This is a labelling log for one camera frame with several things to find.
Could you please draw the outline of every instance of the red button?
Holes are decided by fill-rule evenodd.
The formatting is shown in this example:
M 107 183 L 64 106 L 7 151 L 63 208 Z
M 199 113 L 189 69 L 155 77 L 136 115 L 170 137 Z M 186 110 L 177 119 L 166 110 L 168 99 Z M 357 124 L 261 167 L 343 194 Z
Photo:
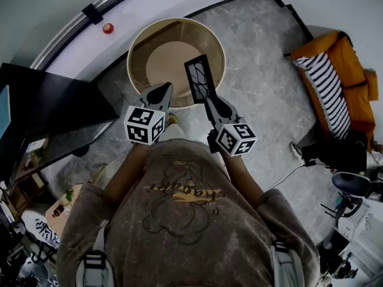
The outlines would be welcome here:
M 102 31 L 105 33 L 105 34 L 110 34 L 114 31 L 114 26 L 111 24 L 111 23 L 106 23 L 104 24 L 104 26 L 102 27 Z

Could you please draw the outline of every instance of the desk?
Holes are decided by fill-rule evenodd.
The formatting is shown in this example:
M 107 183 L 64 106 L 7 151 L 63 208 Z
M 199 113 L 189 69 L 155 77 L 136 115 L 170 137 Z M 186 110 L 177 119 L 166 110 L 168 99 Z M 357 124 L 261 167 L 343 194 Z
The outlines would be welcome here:
M 61 238 L 62 232 L 64 230 L 65 224 L 69 218 L 69 215 L 66 215 L 65 213 L 61 213 L 60 216 L 53 218 L 53 211 L 58 207 L 58 205 L 67 206 L 71 205 L 73 206 L 74 202 L 76 201 L 76 198 L 78 197 L 78 194 L 80 193 L 82 184 L 77 184 L 72 187 L 73 193 L 72 193 L 72 201 L 68 201 L 66 199 L 66 194 L 64 194 L 60 199 L 58 199 L 54 205 L 52 205 L 46 212 L 45 212 L 45 218 L 47 220 L 48 226 L 53 230 L 57 236 Z

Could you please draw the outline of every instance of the label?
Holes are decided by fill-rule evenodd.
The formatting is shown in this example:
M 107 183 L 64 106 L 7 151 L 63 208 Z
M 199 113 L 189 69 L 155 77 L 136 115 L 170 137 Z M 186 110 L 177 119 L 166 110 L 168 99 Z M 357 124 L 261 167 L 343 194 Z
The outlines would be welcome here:
M 32 151 L 35 151 L 37 149 L 40 149 L 46 140 L 47 139 L 44 138 L 44 139 L 40 139 L 39 141 L 31 142 L 28 145 L 28 148 L 27 148 L 26 152 L 28 153 L 28 152 L 32 152 Z

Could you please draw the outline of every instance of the gray marble floor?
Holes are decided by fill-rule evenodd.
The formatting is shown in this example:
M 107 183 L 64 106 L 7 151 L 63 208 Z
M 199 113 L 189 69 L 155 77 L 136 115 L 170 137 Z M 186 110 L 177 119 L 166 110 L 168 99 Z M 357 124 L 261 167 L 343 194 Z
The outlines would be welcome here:
M 268 189 L 300 166 L 289 142 L 300 141 L 316 123 L 310 100 L 292 63 L 283 58 L 306 42 L 291 12 L 273 0 L 235 0 L 194 17 L 219 37 L 227 59 L 226 76 L 217 93 L 229 100 L 249 122 L 259 141 L 243 156 L 259 185 Z M 52 192 L 59 196 L 86 182 L 102 163 L 108 167 L 105 185 L 118 169 L 131 144 L 125 139 L 122 118 L 137 95 L 126 72 L 126 61 L 102 77 L 98 86 L 121 115 L 82 158 L 69 156 L 44 169 Z M 177 111 L 180 126 L 191 139 L 204 140 L 211 125 L 203 106 Z M 336 190 L 323 166 L 301 168 L 278 188 L 291 203 L 314 242 L 334 222 L 320 203 L 334 206 Z

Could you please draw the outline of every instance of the black chair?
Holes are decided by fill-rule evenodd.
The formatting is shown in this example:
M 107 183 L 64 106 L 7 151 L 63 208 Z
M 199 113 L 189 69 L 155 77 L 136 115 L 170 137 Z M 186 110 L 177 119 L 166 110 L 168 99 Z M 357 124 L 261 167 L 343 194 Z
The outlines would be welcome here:
M 360 206 L 363 204 L 363 199 L 362 198 L 354 198 L 354 197 L 349 197 L 349 196 L 343 196 L 342 194 L 339 193 L 339 195 L 342 197 L 342 202 L 340 205 L 336 207 L 336 209 L 331 209 L 328 208 L 327 206 L 321 204 L 322 207 L 325 209 L 329 210 L 332 213 L 335 213 L 335 216 L 332 215 L 331 213 L 325 212 L 326 214 L 330 215 L 337 221 L 341 218 L 348 218 L 351 217 L 353 214 L 355 214 Z
M 336 188 L 344 193 L 383 202 L 383 182 L 376 177 L 377 175 L 378 170 L 367 172 L 366 175 L 336 172 L 332 176 L 332 182 Z

